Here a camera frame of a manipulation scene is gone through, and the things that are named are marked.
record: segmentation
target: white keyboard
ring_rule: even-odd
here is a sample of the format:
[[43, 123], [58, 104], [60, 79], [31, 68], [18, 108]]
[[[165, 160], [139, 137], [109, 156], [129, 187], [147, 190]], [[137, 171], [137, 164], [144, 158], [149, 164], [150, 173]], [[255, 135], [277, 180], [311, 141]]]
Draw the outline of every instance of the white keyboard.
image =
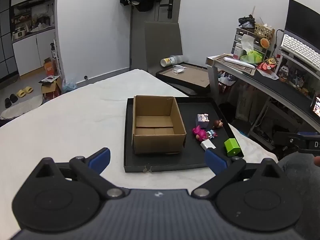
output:
[[301, 41], [298, 41], [297, 39], [290, 37], [288, 34], [285, 34], [282, 40], [281, 48], [291, 52], [316, 70], [320, 71], [320, 54], [303, 44]]

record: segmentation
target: door handle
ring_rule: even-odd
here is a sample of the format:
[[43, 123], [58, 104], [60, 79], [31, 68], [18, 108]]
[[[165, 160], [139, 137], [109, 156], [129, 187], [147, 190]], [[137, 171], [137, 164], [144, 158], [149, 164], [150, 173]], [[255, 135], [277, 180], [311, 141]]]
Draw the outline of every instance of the door handle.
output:
[[168, 7], [168, 19], [172, 18], [173, 0], [169, 0], [169, 3], [160, 4], [160, 7]]

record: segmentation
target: slipper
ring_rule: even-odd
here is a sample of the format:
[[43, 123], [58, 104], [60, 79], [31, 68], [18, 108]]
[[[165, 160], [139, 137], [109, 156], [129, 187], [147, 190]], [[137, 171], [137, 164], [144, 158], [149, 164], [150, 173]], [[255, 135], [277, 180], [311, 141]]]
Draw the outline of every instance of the slipper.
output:
[[5, 108], [9, 108], [12, 105], [9, 98], [6, 98], [4, 100], [4, 105], [5, 105]]
[[11, 94], [10, 95], [10, 101], [13, 102], [13, 103], [17, 102], [18, 101], [17, 96], [15, 94]]
[[29, 93], [31, 93], [31, 92], [33, 91], [33, 88], [27, 86], [27, 87], [24, 89], [24, 91], [25, 91], [27, 94], [29, 94]]
[[18, 96], [19, 98], [23, 98], [25, 95], [26, 95], [26, 93], [25, 93], [25, 91], [23, 91], [22, 89], [20, 89], [20, 90], [18, 91], [18, 93], [17, 93], [17, 96]]

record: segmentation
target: black shoe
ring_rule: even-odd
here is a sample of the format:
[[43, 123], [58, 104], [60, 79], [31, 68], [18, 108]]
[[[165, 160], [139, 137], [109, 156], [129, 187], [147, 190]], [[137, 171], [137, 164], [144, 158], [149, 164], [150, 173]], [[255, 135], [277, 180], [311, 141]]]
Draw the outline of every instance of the black shoe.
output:
[[5, 105], [5, 108], [9, 108], [12, 105], [9, 98], [6, 98], [4, 100], [4, 105]]
[[13, 102], [13, 103], [15, 103], [15, 102], [18, 101], [18, 97], [17, 97], [15, 94], [11, 94], [11, 95], [10, 95], [10, 101]]

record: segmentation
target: white tablecloth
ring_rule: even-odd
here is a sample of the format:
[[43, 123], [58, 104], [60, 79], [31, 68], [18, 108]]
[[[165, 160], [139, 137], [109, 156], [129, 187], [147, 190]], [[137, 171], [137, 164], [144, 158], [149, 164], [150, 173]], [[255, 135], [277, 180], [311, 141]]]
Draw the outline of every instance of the white tablecloth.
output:
[[[192, 191], [214, 176], [209, 168], [124, 172], [126, 103], [135, 95], [185, 96], [147, 72], [133, 70], [59, 96], [0, 128], [0, 239], [8, 239], [19, 230], [11, 210], [12, 199], [44, 157], [68, 162], [74, 156], [88, 157], [108, 147], [111, 161], [101, 175], [129, 188]], [[247, 162], [259, 163], [266, 157], [276, 160], [274, 154], [231, 129]]]

